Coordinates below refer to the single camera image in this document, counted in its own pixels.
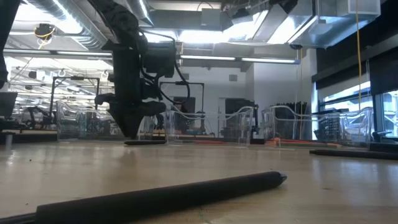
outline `black cable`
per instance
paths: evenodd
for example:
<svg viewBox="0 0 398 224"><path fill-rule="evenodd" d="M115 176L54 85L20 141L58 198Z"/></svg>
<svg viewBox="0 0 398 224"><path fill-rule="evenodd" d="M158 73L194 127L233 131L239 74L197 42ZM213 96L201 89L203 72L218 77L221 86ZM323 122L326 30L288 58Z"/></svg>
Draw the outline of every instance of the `black cable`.
<svg viewBox="0 0 398 224"><path fill-rule="evenodd" d="M201 2L199 3L198 7L197 7L197 10L199 10L199 7L200 7L203 3L206 3L206 4L209 5L212 9L214 9L213 6L212 6L209 2L201 1Z"/></svg>
<svg viewBox="0 0 398 224"><path fill-rule="evenodd" d="M175 39L174 39L173 37L171 37L171 36L167 36L167 35L163 35L163 34L157 34L157 33L155 33L155 32L150 32L150 31L146 31L146 30L143 30L143 29L140 29L140 32L141 32L143 35L145 35L144 33L147 33L147 34L158 35L158 36L161 36L161 37L168 38L168 39L172 40L173 45L175 46ZM152 77L152 76L146 74L146 72L144 71L143 56L141 56L141 59L140 59L140 70L141 70L143 76L146 77L146 78L147 78L147 77L150 77L150 78L148 78L149 80L146 80L146 83L147 83L147 84L150 84L150 85L155 85L156 88L159 90L160 94L162 94L162 96L164 96L164 97L165 97L167 100L169 100L171 103L173 103L173 104L184 104L184 103L187 102L187 101L189 100L189 98L191 97L191 89L190 89L190 87L189 87L189 83L186 81L186 79L185 79L184 76L182 75L182 73L181 73L181 71L180 71L180 69L179 69L179 67L178 67L176 61L174 61L174 67L175 67L175 69L176 69L176 71L177 71L179 77L181 78L181 81L183 81L184 84L185 84L185 86L187 87L187 98L186 98L183 102L177 102L177 101L174 101L174 100L170 99L170 98L160 89L160 87L159 87L158 84L157 84L156 79L159 80L160 77L158 77L158 76L157 76L157 77Z"/></svg>

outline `ductwork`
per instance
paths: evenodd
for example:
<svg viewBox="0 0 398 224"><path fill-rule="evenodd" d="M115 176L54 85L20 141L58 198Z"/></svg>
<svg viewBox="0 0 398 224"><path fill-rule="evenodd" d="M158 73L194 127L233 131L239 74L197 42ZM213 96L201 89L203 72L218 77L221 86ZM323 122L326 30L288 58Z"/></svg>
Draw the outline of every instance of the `ductwork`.
<svg viewBox="0 0 398 224"><path fill-rule="evenodd" d="M59 21L58 28L67 33L80 34L73 37L88 50L101 50L106 43L106 37L98 30L92 21L71 0L26 0L44 13L51 14Z"/></svg>
<svg viewBox="0 0 398 224"><path fill-rule="evenodd" d="M140 26L153 26L153 22L149 17L150 6L147 0L113 0L114 2L126 7L130 10L139 20L146 24Z"/></svg>

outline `wooden tabletop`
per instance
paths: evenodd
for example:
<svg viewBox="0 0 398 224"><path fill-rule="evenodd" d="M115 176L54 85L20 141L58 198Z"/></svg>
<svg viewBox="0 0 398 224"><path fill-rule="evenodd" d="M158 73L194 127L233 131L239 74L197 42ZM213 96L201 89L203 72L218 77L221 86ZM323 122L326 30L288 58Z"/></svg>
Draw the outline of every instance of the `wooden tabletop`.
<svg viewBox="0 0 398 224"><path fill-rule="evenodd" d="M264 146L53 142L0 149L0 217L78 198L277 170L277 189L140 223L398 223L398 163Z"/></svg>

